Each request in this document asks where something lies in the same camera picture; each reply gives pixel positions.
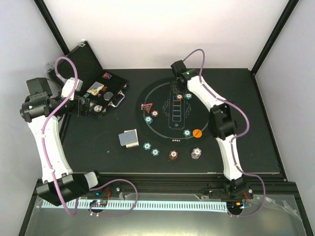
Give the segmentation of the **single green poker chip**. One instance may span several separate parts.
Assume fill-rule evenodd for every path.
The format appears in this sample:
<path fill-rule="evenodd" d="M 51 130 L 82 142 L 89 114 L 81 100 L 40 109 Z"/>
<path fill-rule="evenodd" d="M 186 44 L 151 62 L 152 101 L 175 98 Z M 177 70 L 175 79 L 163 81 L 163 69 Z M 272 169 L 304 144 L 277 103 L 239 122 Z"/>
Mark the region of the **single green poker chip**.
<path fill-rule="evenodd" d="M 144 143 L 143 144 L 144 150 L 150 150 L 151 149 L 151 144 L 150 143 Z"/>

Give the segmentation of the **blue white poker chip stack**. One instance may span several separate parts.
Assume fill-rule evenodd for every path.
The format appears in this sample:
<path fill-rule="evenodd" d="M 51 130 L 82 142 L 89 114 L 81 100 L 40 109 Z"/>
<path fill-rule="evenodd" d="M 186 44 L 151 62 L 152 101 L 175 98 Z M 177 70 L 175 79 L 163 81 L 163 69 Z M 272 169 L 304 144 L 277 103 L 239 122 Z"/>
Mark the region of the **blue white poker chip stack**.
<path fill-rule="evenodd" d="M 192 157 L 192 159 L 198 159 L 198 158 L 201 156 L 201 154 L 202 154 L 201 149 L 199 149 L 199 148 L 194 148 L 194 149 L 192 150 L 191 157 Z"/>

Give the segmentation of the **black poker case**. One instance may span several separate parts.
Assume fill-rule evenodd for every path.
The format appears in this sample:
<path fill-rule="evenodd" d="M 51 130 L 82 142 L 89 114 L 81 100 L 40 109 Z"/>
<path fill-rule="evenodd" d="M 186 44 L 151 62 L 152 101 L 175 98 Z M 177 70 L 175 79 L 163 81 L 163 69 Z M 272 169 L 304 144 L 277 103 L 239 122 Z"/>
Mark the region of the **black poker case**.
<path fill-rule="evenodd" d="M 117 108 L 125 99 L 124 90 L 127 88 L 129 81 L 114 75 L 113 73 L 102 68 L 96 55 L 94 54 L 88 41 L 82 41 L 76 46 L 67 57 L 74 63 L 78 73 L 78 79 L 82 81 L 82 86 L 79 91 L 74 93 L 74 99 L 88 98 L 96 101 L 97 105 L 102 106 L 102 111 L 94 112 L 92 115 L 101 117 L 111 108 Z M 110 79 L 102 78 L 104 73 L 110 73 Z M 106 92 L 112 92 L 114 96 L 111 100 L 105 101 L 103 96 L 98 97 L 87 93 L 87 90 L 94 82 L 100 82 L 107 87 Z"/>

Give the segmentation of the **purple chips in case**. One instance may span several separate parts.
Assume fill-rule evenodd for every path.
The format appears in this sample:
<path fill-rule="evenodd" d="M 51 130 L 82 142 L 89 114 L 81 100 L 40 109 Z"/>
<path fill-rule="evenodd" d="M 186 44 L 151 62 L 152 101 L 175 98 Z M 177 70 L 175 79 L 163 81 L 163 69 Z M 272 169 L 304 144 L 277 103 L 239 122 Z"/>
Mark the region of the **purple chips in case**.
<path fill-rule="evenodd" d="M 105 79 L 110 79 L 111 77 L 112 77 L 112 75 L 108 72 L 106 72 L 102 75 L 102 78 L 105 78 Z"/>

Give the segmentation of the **triangular all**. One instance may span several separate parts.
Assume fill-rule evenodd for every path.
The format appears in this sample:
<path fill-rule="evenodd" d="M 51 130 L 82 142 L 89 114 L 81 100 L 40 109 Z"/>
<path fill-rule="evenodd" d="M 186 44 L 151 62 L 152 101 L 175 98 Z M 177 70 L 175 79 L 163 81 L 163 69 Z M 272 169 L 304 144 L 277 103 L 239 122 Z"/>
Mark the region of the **triangular all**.
<path fill-rule="evenodd" d="M 142 104 L 141 108 L 149 114 L 152 106 L 153 106 L 153 103 L 147 103 L 147 104 Z"/>

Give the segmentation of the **silver dealer button in case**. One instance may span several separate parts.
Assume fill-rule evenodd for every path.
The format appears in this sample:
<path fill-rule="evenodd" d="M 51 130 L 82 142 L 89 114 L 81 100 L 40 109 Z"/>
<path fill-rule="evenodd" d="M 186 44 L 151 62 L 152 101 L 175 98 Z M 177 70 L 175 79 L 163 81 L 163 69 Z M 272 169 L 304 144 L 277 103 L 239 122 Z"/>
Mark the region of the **silver dealer button in case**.
<path fill-rule="evenodd" d="M 113 96 L 114 96 L 114 94 L 109 91 L 109 92 L 104 93 L 103 98 L 105 101 L 109 101 L 112 99 Z"/>

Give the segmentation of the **brown poker chip stack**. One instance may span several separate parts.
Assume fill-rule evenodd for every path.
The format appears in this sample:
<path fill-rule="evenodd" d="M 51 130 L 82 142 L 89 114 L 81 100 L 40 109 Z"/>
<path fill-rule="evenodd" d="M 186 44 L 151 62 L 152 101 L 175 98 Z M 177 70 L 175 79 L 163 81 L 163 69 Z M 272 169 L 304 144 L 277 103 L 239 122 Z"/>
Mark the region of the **brown poker chip stack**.
<path fill-rule="evenodd" d="M 176 150 L 170 151 L 170 153 L 169 153 L 169 158 L 170 158 L 171 160 L 176 160 L 177 157 L 178 157 L 178 152 L 177 152 Z"/>

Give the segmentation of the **playing card deck box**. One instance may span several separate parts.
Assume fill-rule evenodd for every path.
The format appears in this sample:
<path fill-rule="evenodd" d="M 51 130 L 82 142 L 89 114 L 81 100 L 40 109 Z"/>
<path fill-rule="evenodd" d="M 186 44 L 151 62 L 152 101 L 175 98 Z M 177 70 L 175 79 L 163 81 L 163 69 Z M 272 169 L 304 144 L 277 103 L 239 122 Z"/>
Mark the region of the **playing card deck box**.
<path fill-rule="evenodd" d="M 127 130 L 118 135 L 120 145 L 126 148 L 132 148 L 139 145 L 137 130 Z"/>

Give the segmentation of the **card deck in case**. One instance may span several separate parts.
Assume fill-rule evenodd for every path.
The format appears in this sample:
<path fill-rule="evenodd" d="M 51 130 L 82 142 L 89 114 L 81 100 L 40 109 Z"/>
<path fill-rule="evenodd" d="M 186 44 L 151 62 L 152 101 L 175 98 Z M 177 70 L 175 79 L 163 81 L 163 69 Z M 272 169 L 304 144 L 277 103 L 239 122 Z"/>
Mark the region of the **card deck in case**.
<path fill-rule="evenodd" d="M 93 96 L 96 96 L 103 88 L 104 88 L 104 84 L 100 82 L 94 82 L 87 90 L 87 93 Z"/>

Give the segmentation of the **chips row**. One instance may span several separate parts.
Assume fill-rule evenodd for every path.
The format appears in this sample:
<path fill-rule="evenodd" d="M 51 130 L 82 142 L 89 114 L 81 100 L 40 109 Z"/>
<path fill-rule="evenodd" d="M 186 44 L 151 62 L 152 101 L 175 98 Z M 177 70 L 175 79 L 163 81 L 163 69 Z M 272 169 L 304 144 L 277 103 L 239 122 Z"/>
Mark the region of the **chips row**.
<path fill-rule="evenodd" d="M 99 113 L 102 111 L 102 106 L 100 105 L 95 105 L 94 108 L 93 108 L 93 111 L 96 112 L 96 113 Z"/>

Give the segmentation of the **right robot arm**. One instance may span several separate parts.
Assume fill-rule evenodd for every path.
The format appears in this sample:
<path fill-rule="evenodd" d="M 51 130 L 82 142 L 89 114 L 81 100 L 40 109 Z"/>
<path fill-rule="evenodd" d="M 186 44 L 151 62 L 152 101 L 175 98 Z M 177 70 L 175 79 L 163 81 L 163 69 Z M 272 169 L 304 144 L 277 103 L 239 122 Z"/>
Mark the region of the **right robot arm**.
<path fill-rule="evenodd" d="M 187 69 L 182 60 L 171 65 L 179 92 L 195 95 L 209 111 L 209 130 L 218 142 L 226 181 L 223 190 L 228 198 L 236 198 L 245 186 L 236 144 L 236 121 L 232 119 L 227 100 L 211 88 L 196 69 Z"/>

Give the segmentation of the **black aluminium rail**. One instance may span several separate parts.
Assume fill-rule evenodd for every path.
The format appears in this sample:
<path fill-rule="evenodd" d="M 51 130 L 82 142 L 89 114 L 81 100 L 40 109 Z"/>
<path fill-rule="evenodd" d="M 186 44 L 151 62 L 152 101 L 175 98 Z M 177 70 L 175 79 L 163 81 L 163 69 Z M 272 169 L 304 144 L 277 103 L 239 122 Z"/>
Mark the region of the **black aluminium rail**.
<path fill-rule="evenodd" d="M 120 188 L 123 193 L 201 194 L 213 189 L 222 189 L 226 178 L 222 174 L 101 174 L 99 184 L 111 180 L 111 189 Z"/>

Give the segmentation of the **round black poker mat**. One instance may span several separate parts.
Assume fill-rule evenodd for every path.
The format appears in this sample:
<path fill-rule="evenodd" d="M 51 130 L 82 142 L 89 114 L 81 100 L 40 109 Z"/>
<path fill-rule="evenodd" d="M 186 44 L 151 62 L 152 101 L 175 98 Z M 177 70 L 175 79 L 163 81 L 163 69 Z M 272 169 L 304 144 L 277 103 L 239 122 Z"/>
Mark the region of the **round black poker mat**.
<path fill-rule="evenodd" d="M 181 101 L 171 91 L 171 81 L 174 78 L 159 79 L 145 87 L 140 93 L 135 109 L 137 128 L 144 135 L 147 142 L 156 142 L 169 147 L 187 147 L 199 145 L 207 139 L 212 139 L 208 129 L 209 112 L 204 104 L 194 95 L 192 99 Z M 153 103 L 148 114 L 141 108 L 142 104 Z M 157 110 L 159 115 L 152 116 Z M 147 124 L 145 117 L 151 116 L 153 122 Z M 185 137 L 184 130 L 190 130 L 191 136 Z M 202 131 L 201 138 L 192 135 L 193 130 Z"/>

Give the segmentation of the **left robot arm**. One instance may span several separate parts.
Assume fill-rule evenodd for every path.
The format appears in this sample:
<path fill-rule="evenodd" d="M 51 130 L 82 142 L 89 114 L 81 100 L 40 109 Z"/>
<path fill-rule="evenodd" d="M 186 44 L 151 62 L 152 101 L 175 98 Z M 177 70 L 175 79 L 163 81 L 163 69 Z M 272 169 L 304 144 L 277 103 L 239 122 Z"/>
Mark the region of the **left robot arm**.
<path fill-rule="evenodd" d="M 43 184 L 36 188 L 37 194 L 57 207 L 89 192 L 101 196 L 106 189 L 96 170 L 86 174 L 73 173 L 60 140 L 58 117 L 77 110 L 79 100 L 74 92 L 80 90 L 81 83 L 70 78 L 61 94 L 53 97 L 47 79 L 27 80 L 30 94 L 20 109 L 21 117 L 35 138 L 40 156 Z"/>

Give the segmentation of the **orange round button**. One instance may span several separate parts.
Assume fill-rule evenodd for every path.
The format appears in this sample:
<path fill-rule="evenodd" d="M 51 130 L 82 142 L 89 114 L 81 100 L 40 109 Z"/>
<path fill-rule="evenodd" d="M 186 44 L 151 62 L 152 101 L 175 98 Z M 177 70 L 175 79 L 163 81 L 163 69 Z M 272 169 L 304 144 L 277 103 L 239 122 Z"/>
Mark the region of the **orange round button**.
<path fill-rule="evenodd" d="M 195 138 L 201 138 L 202 137 L 202 131 L 200 129 L 195 129 L 193 130 L 192 132 L 192 135 L 195 137 Z"/>

